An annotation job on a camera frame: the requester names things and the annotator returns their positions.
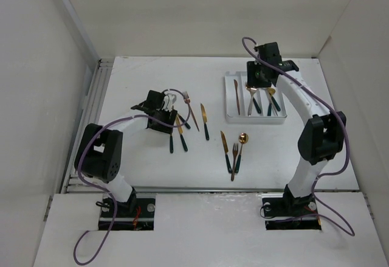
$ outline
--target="gold spoon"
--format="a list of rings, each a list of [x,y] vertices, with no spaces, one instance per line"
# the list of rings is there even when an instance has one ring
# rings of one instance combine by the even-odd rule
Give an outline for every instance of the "gold spoon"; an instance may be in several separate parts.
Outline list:
[[[273,106],[273,109],[276,113],[275,115],[278,116],[277,111],[280,112],[281,108],[280,108],[279,104],[277,103],[277,101],[275,100],[275,98],[273,97],[273,95],[275,94],[275,89],[274,88],[267,88],[266,90],[270,95],[270,99],[272,100],[272,106]]]
[[[243,145],[248,143],[248,141],[249,141],[249,135],[247,133],[241,133],[241,135],[239,135],[239,142],[241,143],[241,150],[239,152],[238,160],[236,161],[235,174],[237,174],[239,172],[239,166],[241,165],[241,156],[242,156]]]
[[[275,89],[274,88],[267,88],[267,91],[269,92],[269,94],[271,96],[273,96],[275,94]]]

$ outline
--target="white table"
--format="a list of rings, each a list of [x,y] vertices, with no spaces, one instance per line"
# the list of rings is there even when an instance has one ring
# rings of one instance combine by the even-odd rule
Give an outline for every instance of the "white table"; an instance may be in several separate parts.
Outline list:
[[[188,91],[200,133],[190,119],[184,128],[189,151],[182,149],[178,132],[174,154],[169,153],[169,136],[152,130],[124,136],[120,169],[131,185],[186,189],[283,189],[292,178],[300,155],[297,141],[303,130],[299,115],[285,98],[287,119],[283,125],[231,125],[225,120],[224,80],[226,72],[245,71],[249,58],[216,57],[117,57],[105,95],[99,124],[106,124],[144,101],[150,89],[176,88]],[[332,104],[320,64],[316,59],[294,59],[308,85]],[[200,103],[208,116],[210,141],[204,137]],[[181,98],[175,108],[187,114]],[[220,130],[226,135],[232,162],[232,145],[240,132],[249,135],[241,169],[235,181],[227,174]],[[344,163],[345,151],[324,172],[334,172]],[[358,190],[350,164],[340,176],[323,178],[318,189]]]
[[[350,237],[322,220],[322,231],[266,231],[259,193],[158,194],[153,231],[116,231],[90,267],[263,266],[383,267],[384,252],[361,193],[319,193],[350,222]],[[35,267],[76,266],[73,248],[85,230],[97,230],[101,194],[54,196]],[[336,219],[318,205],[321,214]],[[105,231],[93,231],[78,248],[89,260]]]

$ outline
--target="cutlery tray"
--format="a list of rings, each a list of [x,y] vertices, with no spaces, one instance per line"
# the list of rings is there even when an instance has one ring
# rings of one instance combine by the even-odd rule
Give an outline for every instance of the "cutlery tray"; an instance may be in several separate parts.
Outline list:
[[[235,84],[234,80],[238,82],[238,97],[241,114],[238,114],[238,107],[236,105]],[[259,104],[262,112],[258,114],[255,105],[251,116],[247,115],[247,110],[250,104],[250,92],[246,90],[247,72],[227,72],[224,77],[225,81],[225,117],[229,123],[246,123],[246,124],[282,124],[286,119],[286,110],[284,98],[281,91],[275,88],[274,99],[277,101],[281,111],[277,111],[278,116],[274,114],[272,108],[272,115],[267,116],[267,109],[269,100],[264,89],[260,89],[254,98]]]

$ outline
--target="gold fork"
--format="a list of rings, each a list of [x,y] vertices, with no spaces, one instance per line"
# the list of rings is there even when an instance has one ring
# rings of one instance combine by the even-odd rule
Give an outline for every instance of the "gold fork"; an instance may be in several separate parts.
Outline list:
[[[233,168],[232,168],[232,173],[231,173],[231,181],[235,179],[235,161],[236,161],[236,156],[238,155],[238,150],[239,150],[239,144],[235,142],[232,147],[232,155],[233,155]]]
[[[190,99],[189,99],[188,92],[185,91],[185,92],[183,92],[183,94],[184,94],[184,102],[185,102],[185,104],[188,104],[190,114],[192,115],[193,121],[195,122],[194,124],[196,125],[197,130],[200,132],[199,125],[197,125],[195,115],[193,114],[192,107],[190,106]]]

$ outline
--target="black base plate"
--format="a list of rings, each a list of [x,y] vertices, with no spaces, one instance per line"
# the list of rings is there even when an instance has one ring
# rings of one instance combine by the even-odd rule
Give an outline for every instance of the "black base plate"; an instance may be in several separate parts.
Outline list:
[[[263,212],[266,218],[274,217],[300,217],[306,214],[312,214],[308,205],[295,208],[286,207],[285,199],[282,197],[266,197],[262,198]]]
[[[154,218],[155,211],[153,211],[153,212],[147,211],[147,205],[149,205],[149,204],[156,205],[156,199],[155,198],[136,198],[136,206],[132,212],[126,211],[126,209],[119,208],[116,217],[117,218],[134,218],[134,217],[136,217],[136,213],[137,213],[136,210],[137,210],[138,206],[140,206],[139,218]],[[112,207],[109,211],[106,211],[106,212],[102,211],[100,214],[100,217],[101,218],[112,218],[113,214],[114,214],[114,209]]]
[[[98,229],[105,231],[111,224],[111,219],[114,213],[112,207],[113,202],[110,198],[103,199],[103,204],[109,204],[111,207],[109,211],[100,212],[100,221],[98,222]],[[137,231],[152,231],[154,229],[154,211],[148,211],[147,206],[149,204],[156,205],[155,198],[136,198],[136,205],[132,212],[128,207],[118,207],[116,218],[121,220],[115,220],[112,227],[112,231],[134,231],[133,220],[137,215],[137,209],[140,207],[140,215],[136,226]]]

